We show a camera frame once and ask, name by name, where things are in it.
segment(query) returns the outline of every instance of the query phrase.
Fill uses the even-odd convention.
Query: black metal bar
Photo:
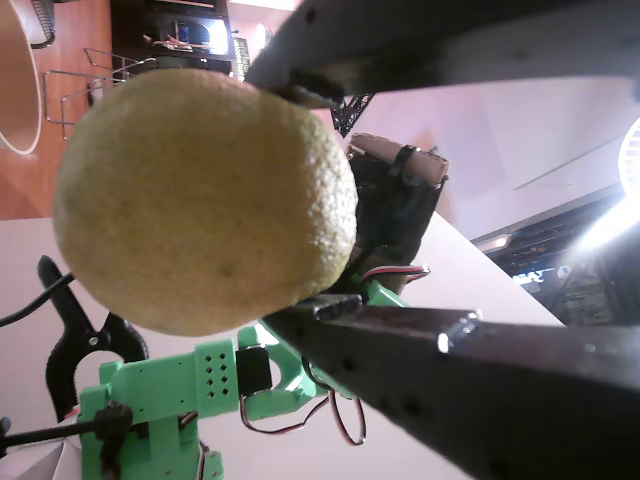
[[[363,307],[312,321],[285,309],[264,321],[475,478],[640,475],[640,329],[473,324],[472,314]]]
[[[636,78],[636,0],[307,0],[246,80],[308,107],[494,80]]]

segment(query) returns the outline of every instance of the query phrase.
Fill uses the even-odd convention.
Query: wall
[[[55,245],[50,220],[0,222],[0,316],[30,302],[42,287],[36,263],[42,254],[65,268]],[[405,299],[415,306],[448,308],[481,307],[494,321],[557,324],[540,304],[467,242],[442,218],[435,216],[417,261],[430,263],[433,273],[407,288]],[[106,311],[74,282],[72,288],[96,328]],[[140,329],[154,358],[192,351],[199,342],[234,336],[234,332],[202,338],[173,337]],[[14,432],[45,428],[55,416],[45,387],[44,368],[49,352],[62,333],[62,324],[50,304],[28,318],[0,330],[0,415],[10,416]],[[114,360],[111,354],[94,353],[80,365],[80,388],[98,382],[97,368]],[[314,417],[307,428],[281,437],[246,430],[237,414],[200,422],[203,439],[221,449],[229,479],[299,478],[467,478],[432,451],[415,442],[374,410],[366,408],[368,439],[365,446],[349,447],[340,438],[329,409]],[[298,419],[265,421],[268,427]],[[347,425],[355,415],[344,405]]]
[[[437,144],[452,161],[438,211],[473,239],[618,182],[622,136],[640,115],[632,87],[563,79],[383,93],[352,133]]]
[[[244,5],[240,3],[228,3],[229,22],[231,30],[238,30],[236,37],[247,40],[249,47],[249,57],[251,62],[258,56],[259,49],[256,45],[256,27],[262,23],[269,27],[272,32],[276,32],[282,22],[291,14],[288,10],[268,8],[254,5]]]

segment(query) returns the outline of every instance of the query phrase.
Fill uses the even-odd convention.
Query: red wire
[[[372,268],[360,278],[360,283],[366,282],[375,275],[396,274],[407,275],[408,281],[418,280],[427,275],[427,271],[423,266],[381,266]]]

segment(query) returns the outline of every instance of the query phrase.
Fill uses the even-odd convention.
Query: wooden floor
[[[104,74],[104,71],[91,67],[83,48],[111,49],[109,0],[56,4],[55,16],[56,39],[53,45],[34,51],[39,72],[42,74],[55,69]],[[61,96],[86,88],[86,82],[81,78],[52,77],[48,102],[51,115],[60,115],[57,100]],[[86,109],[86,97],[79,95],[65,109],[65,115],[77,119]],[[19,156],[0,150],[0,220],[51,214],[56,172],[64,148],[60,126],[43,119],[40,141],[32,155]]]

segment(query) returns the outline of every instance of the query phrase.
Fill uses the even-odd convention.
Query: hole
[[[412,417],[418,417],[422,415],[422,406],[418,402],[409,401],[404,404],[404,411]]]
[[[396,416],[395,410],[393,409],[393,407],[391,406],[391,404],[386,398],[380,399],[380,402],[378,403],[378,405],[379,405],[379,410],[382,412],[382,414],[385,417],[393,418]]]
[[[353,365],[353,360],[351,360],[350,358],[345,358],[344,360],[342,360],[342,368],[344,368],[347,372],[353,372],[355,368]]]
[[[316,9],[315,8],[311,8],[304,16],[304,20],[305,22],[307,22],[309,25],[311,25],[313,23],[313,21],[316,19]]]
[[[282,373],[280,372],[280,367],[276,362],[269,359],[269,369],[271,370],[271,384],[274,387],[277,387],[282,381]]]
[[[507,480],[509,478],[509,465],[504,462],[490,462],[489,468],[500,480]]]

